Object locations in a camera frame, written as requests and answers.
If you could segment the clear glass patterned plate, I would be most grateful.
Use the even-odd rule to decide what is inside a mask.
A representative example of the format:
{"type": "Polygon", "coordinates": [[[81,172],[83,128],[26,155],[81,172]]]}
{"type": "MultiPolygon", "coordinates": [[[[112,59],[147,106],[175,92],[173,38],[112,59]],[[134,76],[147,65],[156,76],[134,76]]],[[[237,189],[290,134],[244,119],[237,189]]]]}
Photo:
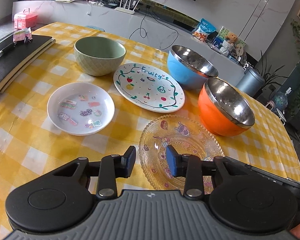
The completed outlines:
{"type": "Polygon", "coordinates": [[[204,161],[224,156],[215,137],[200,123],[178,115],[164,115],[151,121],[139,141],[142,170],[156,190],[183,191],[185,178],[174,178],[166,160],[171,145],[179,154],[193,154],[204,161]]]}

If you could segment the orange steel bowl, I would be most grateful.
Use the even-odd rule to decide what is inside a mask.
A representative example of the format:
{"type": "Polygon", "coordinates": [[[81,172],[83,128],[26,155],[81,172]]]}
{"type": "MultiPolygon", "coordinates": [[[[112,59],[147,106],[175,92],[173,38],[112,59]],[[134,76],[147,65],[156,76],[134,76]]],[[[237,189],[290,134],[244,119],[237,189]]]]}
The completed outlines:
{"type": "Polygon", "coordinates": [[[227,82],[207,79],[198,97],[199,117],[204,127],[215,135],[237,136],[255,124],[249,103],[227,82]]]}

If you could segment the white sticker plate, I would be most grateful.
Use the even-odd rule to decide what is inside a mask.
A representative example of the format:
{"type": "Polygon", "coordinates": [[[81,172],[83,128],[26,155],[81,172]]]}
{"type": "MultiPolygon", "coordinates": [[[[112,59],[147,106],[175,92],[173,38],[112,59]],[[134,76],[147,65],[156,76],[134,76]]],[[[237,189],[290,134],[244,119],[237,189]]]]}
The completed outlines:
{"type": "Polygon", "coordinates": [[[86,82],[66,84],[47,102],[47,115],[61,131],[86,136],[110,124],[115,114],[111,96],[101,87],[86,82]]]}

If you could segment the white Fruity painted plate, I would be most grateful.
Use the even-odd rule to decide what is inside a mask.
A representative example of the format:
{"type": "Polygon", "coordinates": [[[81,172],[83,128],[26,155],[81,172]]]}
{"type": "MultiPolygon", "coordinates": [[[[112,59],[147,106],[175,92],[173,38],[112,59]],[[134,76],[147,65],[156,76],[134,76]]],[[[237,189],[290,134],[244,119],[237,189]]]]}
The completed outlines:
{"type": "Polygon", "coordinates": [[[169,74],[141,63],[119,66],[113,76],[118,92],[133,104],[156,113],[173,113],[185,103],[185,93],[169,74]]]}

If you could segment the blue steel bowl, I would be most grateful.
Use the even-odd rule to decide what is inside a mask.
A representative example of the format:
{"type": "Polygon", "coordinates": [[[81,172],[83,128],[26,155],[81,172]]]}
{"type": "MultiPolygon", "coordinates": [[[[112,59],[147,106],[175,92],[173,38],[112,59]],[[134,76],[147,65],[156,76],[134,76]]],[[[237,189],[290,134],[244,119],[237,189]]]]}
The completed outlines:
{"type": "Polygon", "coordinates": [[[170,48],[167,68],[170,76],[186,90],[201,89],[208,78],[218,76],[218,70],[210,61],[180,45],[170,48]]]}

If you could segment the green ceramic bowl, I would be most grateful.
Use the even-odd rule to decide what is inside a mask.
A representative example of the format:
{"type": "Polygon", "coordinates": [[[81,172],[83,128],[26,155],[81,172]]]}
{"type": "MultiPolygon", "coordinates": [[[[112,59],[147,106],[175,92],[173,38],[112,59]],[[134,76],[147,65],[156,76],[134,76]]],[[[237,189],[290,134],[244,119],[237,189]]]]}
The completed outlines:
{"type": "Polygon", "coordinates": [[[121,43],[100,36],[80,38],[74,44],[76,62],[91,76],[104,76],[117,70],[126,52],[121,43]]]}

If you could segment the pink small heater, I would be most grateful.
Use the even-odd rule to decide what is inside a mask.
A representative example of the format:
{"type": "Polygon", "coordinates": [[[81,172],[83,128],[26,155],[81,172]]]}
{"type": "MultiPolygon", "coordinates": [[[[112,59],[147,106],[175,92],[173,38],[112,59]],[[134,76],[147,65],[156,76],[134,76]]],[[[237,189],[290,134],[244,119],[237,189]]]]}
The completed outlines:
{"type": "Polygon", "coordinates": [[[269,109],[272,112],[275,112],[276,111],[275,102],[273,100],[268,101],[267,104],[266,104],[266,108],[269,109]]]}

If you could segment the blue water bottle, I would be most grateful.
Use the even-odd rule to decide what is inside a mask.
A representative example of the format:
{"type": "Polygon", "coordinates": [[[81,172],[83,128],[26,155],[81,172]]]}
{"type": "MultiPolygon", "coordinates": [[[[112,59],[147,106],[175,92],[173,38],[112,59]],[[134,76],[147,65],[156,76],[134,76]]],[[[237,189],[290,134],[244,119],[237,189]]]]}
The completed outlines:
{"type": "Polygon", "coordinates": [[[288,106],[288,95],[292,91],[289,87],[285,92],[277,92],[273,97],[275,108],[284,111],[288,106]]]}

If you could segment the teddy bear toy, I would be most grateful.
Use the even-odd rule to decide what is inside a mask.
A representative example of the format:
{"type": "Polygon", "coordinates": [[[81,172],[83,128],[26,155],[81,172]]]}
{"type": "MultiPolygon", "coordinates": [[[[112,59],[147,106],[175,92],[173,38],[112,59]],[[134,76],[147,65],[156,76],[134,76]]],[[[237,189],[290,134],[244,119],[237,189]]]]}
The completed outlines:
{"type": "Polygon", "coordinates": [[[224,39],[225,39],[229,44],[234,45],[234,44],[237,42],[237,40],[238,40],[238,36],[237,36],[236,34],[232,33],[232,32],[228,32],[228,33],[225,35],[224,39]]]}

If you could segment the blue snack bag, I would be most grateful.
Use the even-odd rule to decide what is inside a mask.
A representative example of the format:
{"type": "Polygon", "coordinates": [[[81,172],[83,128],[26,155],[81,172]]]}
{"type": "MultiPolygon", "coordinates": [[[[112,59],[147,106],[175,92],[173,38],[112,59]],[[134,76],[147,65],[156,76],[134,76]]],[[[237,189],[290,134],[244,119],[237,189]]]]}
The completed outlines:
{"type": "Polygon", "coordinates": [[[210,22],[202,18],[197,27],[194,29],[192,35],[201,42],[205,42],[207,37],[215,30],[216,28],[210,22]]]}

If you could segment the black notebook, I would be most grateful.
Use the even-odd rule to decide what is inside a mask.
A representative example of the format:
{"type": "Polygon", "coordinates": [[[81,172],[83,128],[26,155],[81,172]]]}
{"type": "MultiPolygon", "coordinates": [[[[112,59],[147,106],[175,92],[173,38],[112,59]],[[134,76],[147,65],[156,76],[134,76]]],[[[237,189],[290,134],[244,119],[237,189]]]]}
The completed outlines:
{"type": "MultiPolygon", "coordinates": [[[[12,42],[13,36],[10,35],[0,42],[0,50],[12,42]]],[[[53,43],[55,43],[55,39],[45,35],[32,35],[31,42],[17,42],[13,50],[0,58],[0,91],[23,66],[53,43]]]]}

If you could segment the white wifi router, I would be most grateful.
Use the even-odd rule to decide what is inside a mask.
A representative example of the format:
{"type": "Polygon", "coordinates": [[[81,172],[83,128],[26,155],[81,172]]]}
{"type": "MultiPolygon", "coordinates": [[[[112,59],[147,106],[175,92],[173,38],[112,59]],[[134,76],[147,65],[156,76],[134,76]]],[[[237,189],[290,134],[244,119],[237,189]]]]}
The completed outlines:
{"type": "Polygon", "coordinates": [[[119,4],[115,10],[133,15],[137,10],[140,1],[141,0],[119,0],[119,4]]]}

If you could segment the pink binder clip packet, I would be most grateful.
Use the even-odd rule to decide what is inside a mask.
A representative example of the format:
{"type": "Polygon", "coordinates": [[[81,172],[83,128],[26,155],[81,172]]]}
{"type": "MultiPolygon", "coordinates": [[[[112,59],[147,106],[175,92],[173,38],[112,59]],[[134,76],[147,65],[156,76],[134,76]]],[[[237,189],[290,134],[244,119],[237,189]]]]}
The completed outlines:
{"type": "Polygon", "coordinates": [[[15,30],[13,33],[13,42],[31,42],[32,41],[32,32],[31,28],[24,28],[15,30]]]}

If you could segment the black pen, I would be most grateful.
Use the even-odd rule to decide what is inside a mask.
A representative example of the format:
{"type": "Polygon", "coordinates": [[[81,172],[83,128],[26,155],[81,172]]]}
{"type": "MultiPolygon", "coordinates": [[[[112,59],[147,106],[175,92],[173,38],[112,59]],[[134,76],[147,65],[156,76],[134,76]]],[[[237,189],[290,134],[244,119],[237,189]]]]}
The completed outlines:
{"type": "Polygon", "coordinates": [[[12,42],[9,45],[7,45],[5,48],[3,48],[2,50],[0,50],[0,58],[7,54],[8,52],[10,52],[11,50],[13,50],[15,48],[16,42],[12,42]]]}

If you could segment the pink storage box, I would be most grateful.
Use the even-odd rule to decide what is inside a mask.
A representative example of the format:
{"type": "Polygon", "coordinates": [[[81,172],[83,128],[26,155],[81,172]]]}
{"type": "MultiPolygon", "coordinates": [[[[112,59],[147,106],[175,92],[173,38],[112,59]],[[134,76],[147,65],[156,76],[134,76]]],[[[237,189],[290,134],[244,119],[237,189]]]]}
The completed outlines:
{"type": "Polygon", "coordinates": [[[14,28],[32,28],[37,24],[37,17],[38,13],[36,11],[30,11],[29,8],[26,8],[14,15],[14,28]]]}

